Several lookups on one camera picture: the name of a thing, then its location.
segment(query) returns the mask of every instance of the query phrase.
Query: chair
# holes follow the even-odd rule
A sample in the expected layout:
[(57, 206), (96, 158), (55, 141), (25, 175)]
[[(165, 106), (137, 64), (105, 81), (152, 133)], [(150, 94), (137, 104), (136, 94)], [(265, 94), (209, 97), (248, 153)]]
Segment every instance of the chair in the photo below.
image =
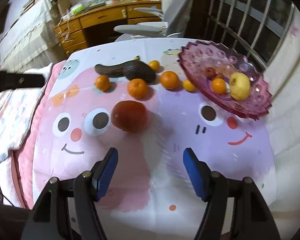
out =
[(165, 14), (157, 8), (140, 7), (136, 11), (150, 13), (158, 16), (162, 22), (147, 22), (137, 25), (119, 25), (114, 28), (116, 32), (124, 33), (116, 41), (131, 40), (133, 38), (163, 38), (183, 37), (193, 0), (172, 0)]

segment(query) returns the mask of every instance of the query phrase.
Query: orange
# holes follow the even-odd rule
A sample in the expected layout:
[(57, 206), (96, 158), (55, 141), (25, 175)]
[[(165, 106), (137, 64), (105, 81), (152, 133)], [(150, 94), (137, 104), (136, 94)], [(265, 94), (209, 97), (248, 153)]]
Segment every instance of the orange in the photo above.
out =
[(179, 86), (178, 75), (172, 71), (163, 72), (160, 76), (160, 83), (166, 89), (175, 89)]
[(148, 63), (148, 66), (149, 66), (150, 68), (152, 68), (152, 70), (153, 70), (154, 72), (158, 72), (159, 69), (160, 69), (160, 63), (159, 63), (159, 61), (157, 61), (157, 60), (150, 61), (150, 62)]
[(94, 85), (101, 91), (106, 91), (110, 87), (110, 80), (107, 76), (98, 76)]
[(189, 91), (189, 92), (192, 92), (192, 91), (195, 91), (196, 88), (195, 86), (188, 80), (188, 79), (185, 79), (183, 82), (182, 82), (182, 86), (185, 90)]
[(222, 78), (215, 78), (211, 82), (211, 89), (219, 95), (227, 93), (226, 82)]
[(143, 98), (148, 93), (148, 86), (141, 78), (133, 79), (128, 84), (128, 93), (135, 99)]

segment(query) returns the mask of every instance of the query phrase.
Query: screw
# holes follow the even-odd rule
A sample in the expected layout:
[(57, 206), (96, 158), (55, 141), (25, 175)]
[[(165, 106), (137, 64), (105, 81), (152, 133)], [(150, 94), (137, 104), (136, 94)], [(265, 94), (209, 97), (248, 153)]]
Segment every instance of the screw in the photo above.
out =
[(49, 179), (49, 182), (51, 183), (51, 184), (54, 184), (54, 183), (56, 183), (58, 181), (58, 178), (56, 178), (56, 177), (52, 177), (51, 179)]
[(214, 177), (214, 178), (219, 178), (220, 177), (220, 173), (217, 172), (217, 171), (213, 171), (213, 172), (211, 172), (211, 176)]
[(251, 184), (252, 183), (252, 179), (250, 177), (245, 177), (244, 178), (244, 182), (248, 183), (248, 184)]
[(92, 174), (91, 174), (90, 171), (84, 171), (84, 172), (82, 173), (82, 176), (83, 176), (84, 178), (90, 177), (91, 175), (92, 175)]

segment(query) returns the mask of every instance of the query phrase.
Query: desk drawer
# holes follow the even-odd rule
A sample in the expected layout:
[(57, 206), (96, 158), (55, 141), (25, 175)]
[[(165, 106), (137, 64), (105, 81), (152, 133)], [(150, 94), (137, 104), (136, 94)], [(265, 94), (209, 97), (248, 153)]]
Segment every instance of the desk drawer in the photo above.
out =
[(152, 6), (156, 7), (157, 9), (161, 9), (160, 3), (141, 3), (141, 4), (128, 5), (127, 6), (128, 18), (153, 17), (153, 14), (142, 13), (134, 10), (137, 7), (152, 7)]
[(138, 24), (138, 23), (146, 23), (146, 22), (161, 22), (159, 17), (146, 17), (146, 18), (137, 18), (137, 19), (129, 19), (128, 24)]
[(83, 30), (79, 30), (75, 33), (71, 33), (66, 41), (64, 41), (64, 38), (61, 38), (61, 44), (63, 48), (70, 47), (74, 44), (80, 43), (85, 41)]
[(78, 44), (72, 45), (68, 48), (65, 49), (65, 52), (67, 54), (67, 56), (69, 57), (72, 53), (81, 50), (81, 49), (86, 49), (88, 47), (88, 44), (86, 41), (84, 42), (80, 42)]
[[(81, 30), (81, 25), (78, 19), (75, 19), (73, 21), (69, 21), (69, 28), (70, 28), (70, 33), (74, 33), (77, 32), (79, 30)], [(57, 36), (60, 38), (61, 36), (59, 35), (60, 29), (62, 31), (62, 33), (68, 32), (68, 26), (67, 23), (60, 25), (60, 28), (57, 27), (54, 29), (54, 31), (56, 32)]]
[(119, 6), (82, 16), (80, 17), (80, 22), (84, 29), (101, 23), (121, 20), (126, 17), (126, 7)]

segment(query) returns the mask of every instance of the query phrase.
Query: pink bedding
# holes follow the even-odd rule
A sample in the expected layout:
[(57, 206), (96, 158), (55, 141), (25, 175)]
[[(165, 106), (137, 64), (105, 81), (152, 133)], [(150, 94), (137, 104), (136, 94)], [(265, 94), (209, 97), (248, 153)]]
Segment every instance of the pink bedding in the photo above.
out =
[(66, 61), (64, 60), (53, 66), (51, 77), (47, 84), (47, 88), (35, 111), (30, 133), (28, 134), (28, 137), (21, 149), (14, 152), (16, 170), (18, 175), (18, 179), (15, 178), (13, 181), (14, 187), (15, 189), (20, 188), (21, 195), (26, 205), (26, 208), (29, 209), (32, 209), (34, 205), (32, 193), (32, 165), (34, 145), (38, 133), (38, 128), (41, 121), (42, 112), (48, 100), (48, 96), (65, 62)]

